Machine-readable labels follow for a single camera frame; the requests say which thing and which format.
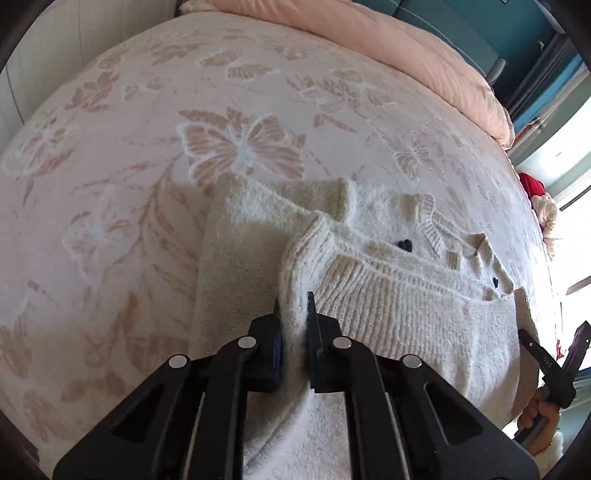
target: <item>white wall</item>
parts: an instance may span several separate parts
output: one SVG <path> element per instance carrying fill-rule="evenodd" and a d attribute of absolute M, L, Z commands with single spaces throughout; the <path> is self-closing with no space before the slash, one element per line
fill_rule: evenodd
<path fill-rule="evenodd" d="M 41 104 L 97 55 L 174 16 L 176 0 L 56 0 L 0 76 L 0 153 Z"/>

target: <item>red cloth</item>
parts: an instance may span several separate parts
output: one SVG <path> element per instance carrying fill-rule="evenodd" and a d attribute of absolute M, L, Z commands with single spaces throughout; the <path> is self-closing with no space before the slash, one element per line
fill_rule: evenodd
<path fill-rule="evenodd" d="M 530 200 L 534 195 L 541 197 L 544 193 L 546 193 L 544 184 L 527 173 L 520 173 L 519 181 L 523 185 L 523 189 Z"/>

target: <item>finger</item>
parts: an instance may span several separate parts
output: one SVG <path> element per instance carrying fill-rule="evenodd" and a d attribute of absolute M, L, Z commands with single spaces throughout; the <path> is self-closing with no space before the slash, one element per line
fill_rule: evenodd
<path fill-rule="evenodd" d="M 529 429 L 531 428 L 531 426 L 534 424 L 534 419 L 532 418 L 532 416 L 527 413 L 525 410 L 523 411 L 523 413 L 521 414 L 521 424 L 524 426 L 524 428 Z"/>
<path fill-rule="evenodd" d="M 560 407 L 551 402 L 540 402 L 538 405 L 540 415 L 548 418 L 548 423 L 552 426 L 557 426 L 560 421 Z"/>
<path fill-rule="evenodd" d="M 534 418 L 538 416 L 538 401 L 537 400 L 530 400 L 528 405 L 526 406 L 524 412 L 527 412 L 530 417 Z"/>

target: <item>pink comforter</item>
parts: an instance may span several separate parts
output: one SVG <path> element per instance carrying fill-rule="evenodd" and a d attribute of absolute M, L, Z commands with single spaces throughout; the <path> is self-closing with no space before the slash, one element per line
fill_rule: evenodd
<path fill-rule="evenodd" d="M 216 9 L 299 28 L 394 67 L 429 87 L 509 148 L 513 125 L 486 80 L 431 33 L 349 0 L 198 0 Z M 187 5 L 187 11 L 193 11 Z"/>

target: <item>mattress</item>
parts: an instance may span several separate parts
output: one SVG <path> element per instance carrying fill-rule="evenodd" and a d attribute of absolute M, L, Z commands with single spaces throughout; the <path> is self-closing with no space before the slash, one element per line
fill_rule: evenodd
<path fill-rule="evenodd" d="M 252 18 L 188 15 L 97 58 L 0 158 L 0 409 L 45 473 L 187 351 L 203 228 L 228 170 L 434 195 L 488 236 L 555 345 L 541 232 L 495 140 L 360 53 Z"/>

